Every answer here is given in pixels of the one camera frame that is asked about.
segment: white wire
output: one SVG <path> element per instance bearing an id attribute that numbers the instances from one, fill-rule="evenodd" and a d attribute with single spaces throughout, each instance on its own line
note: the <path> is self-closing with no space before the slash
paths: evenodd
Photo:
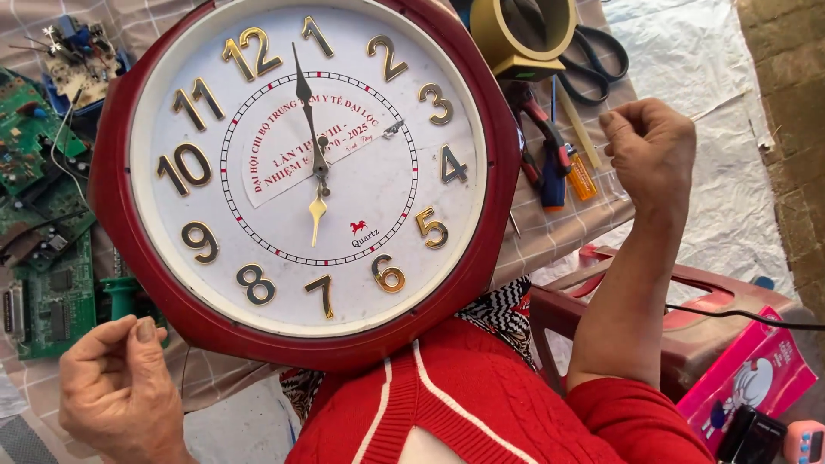
<path id="1" fill-rule="evenodd" d="M 66 111 L 66 116 L 63 116 L 63 122 L 60 123 L 60 127 L 57 129 L 57 135 L 54 137 L 54 140 L 52 141 L 51 158 L 52 158 L 52 163 L 56 164 L 57 167 L 60 168 L 61 171 L 63 171 L 64 173 L 67 173 L 72 178 L 72 180 L 74 180 L 74 185 L 78 186 L 78 193 L 80 193 L 80 199 L 83 200 L 83 204 L 86 205 L 86 208 L 88 208 L 89 204 L 86 202 L 86 196 L 83 195 L 83 188 L 80 187 L 80 181 L 78 181 L 78 178 L 74 174 L 70 173 L 60 163 L 58 163 L 56 159 L 54 159 L 54 149 L 56 149 L 57 144 L 60 143 L 59 142 L 60 132 L 62 132 L 63 128 L 66 126 L 66 120 L 68 119 L 68 115 L 72 114 L 73 109 L 74 109 L 74 102 L 70 101 L 68 103 L 68 111 Z M 68 146 L 68 134 L 66 134 L 66 137 L 67 137 L 66 145 Z"/>

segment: scissors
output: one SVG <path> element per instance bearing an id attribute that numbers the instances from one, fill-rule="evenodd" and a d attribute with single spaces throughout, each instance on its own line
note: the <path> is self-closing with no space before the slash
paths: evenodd
<path id="1" fill-rule="evenodd" d="M 605 67 L 601 64 L 596 51 L 591 45 L 592 42 L 595 43 L 597 41 L 604 46 L 604 48 L 616 55 L 620 66 L 620 71 L 618 74 L 608 73 Z M 576 25 L 576 29 L 573 30 L 573 41 L 571 44 L 572 43 L 578 44 L 578 46 L 582 49 L 584 54 L 587 56 L 587 61 L 592 66 L 592 69 L 574 63 L 571 59 L 561 55 L 559 56 L 559 61 L 562 62 L 566 70 L 559 74 L 559 81 L 562 83 L 562 86 L 564 86 L 564 90 L 567 91 L 568 95 L 570 95 L 573 100 L 588 107 L 598 107 L 605 100 L 607 100 L 608 95 L 610 95 L 611 84 L 622 79 L 625 74 L 627 74 L 627 69 L 630 66 L 630 58 L 627 55 L 627 50 L 625 50 L 622 44 L 619 43 L 614 36 L 611 36 L 604 31 L 599 31 L 598 29 L 582 26 L 580 24 Z M 595 83 L 599 87 L 599 97 L 588 98 L 576 90 L 568 79 L 568 76 L 572 74 L 579 74 L 586 80 Z"/>

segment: red sweater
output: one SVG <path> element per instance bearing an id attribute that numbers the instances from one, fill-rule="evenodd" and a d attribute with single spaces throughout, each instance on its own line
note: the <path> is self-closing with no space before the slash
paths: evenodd
<path id="1" fill-rule="evenodd" d="M 396 462 L 413 426 L 468 464 L 714 462 L 650 386 L 600 379 L 562 400 L 506 344 L 458 318 L 364 375 L 327 374 L 286 461 Z"/>

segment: tape roll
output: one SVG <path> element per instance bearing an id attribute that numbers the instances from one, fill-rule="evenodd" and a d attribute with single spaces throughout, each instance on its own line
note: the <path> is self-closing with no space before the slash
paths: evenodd
<path id="1" fill-rule="evenodd" d="M 535 0 L 545 24 L 544 48 L 537 50 L 522 44 L 507 27 L 502 0 L 474 0 L 470 8 L 470 32 L 491 69 L 505 60 L 524 57 L 535 61 L 552 61 L 567 49 L 576 26 L 573 0 Z"/>

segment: sweater sleeve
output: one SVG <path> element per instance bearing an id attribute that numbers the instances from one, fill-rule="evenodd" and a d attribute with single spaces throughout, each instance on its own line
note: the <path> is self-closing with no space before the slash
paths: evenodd
<path id="1" fill-rule="evenodd" d="M 715 462 L 676 406 L 639 381 L 597 379 L 573 388 L 568 405 L 585 427 L 631 464 Z"/>

